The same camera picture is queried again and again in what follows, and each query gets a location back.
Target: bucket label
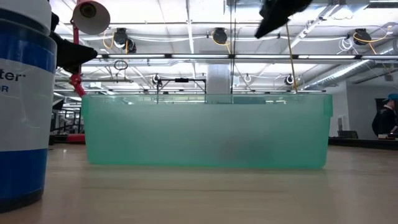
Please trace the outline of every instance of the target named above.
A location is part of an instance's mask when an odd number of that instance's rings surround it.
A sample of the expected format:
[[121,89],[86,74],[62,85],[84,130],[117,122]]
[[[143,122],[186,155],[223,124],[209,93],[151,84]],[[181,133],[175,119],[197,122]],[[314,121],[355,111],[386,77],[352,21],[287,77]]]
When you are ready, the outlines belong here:
[[54,75],[0,58],[0,152],[49,144]]

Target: translucent green plastic tub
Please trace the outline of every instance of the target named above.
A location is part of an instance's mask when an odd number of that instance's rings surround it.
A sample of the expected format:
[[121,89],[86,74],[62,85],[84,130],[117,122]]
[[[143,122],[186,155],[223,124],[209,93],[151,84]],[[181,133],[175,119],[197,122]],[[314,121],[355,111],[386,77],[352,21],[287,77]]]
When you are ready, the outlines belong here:
[[86,95],[92,164],[321,168],[330,95]]

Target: wooden floor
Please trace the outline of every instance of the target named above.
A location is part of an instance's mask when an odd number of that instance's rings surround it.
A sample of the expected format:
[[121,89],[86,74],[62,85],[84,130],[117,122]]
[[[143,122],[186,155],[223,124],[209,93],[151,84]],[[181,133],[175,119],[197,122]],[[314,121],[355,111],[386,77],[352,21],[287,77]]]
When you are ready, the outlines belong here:
[[90,166],[49,152],[43,200],[1,224],[398,223],[398,152],[331,147],[324,170]]

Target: blue and white bucket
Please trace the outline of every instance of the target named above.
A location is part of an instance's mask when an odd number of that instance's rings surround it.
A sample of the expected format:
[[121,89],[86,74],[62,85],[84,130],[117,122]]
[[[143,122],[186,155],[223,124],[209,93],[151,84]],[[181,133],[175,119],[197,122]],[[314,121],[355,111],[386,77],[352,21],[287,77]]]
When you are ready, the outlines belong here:
[[43,194],[57,46],[47,0],[0,2],[0,213]]

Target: ductwork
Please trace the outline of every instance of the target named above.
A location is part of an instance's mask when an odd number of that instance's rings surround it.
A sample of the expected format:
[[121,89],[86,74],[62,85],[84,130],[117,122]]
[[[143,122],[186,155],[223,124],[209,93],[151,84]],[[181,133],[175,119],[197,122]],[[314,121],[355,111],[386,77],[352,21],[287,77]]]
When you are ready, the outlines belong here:
[[[381,55],[398,54],[397,39],[389,41],[380,47],[376,48],[376,52]],[[327,87],[332,84],[337,84],[347,78],[351,78],[359,73],[366,72],[376,66],[374,60],[362,60],[360,62],[351,63],[349,65],[340,65],[328,72],[320,75],[316,79],[312,80],[310,83],[306,83],[301,86],[300,89],[309,90],[314,89],[319,86]]]

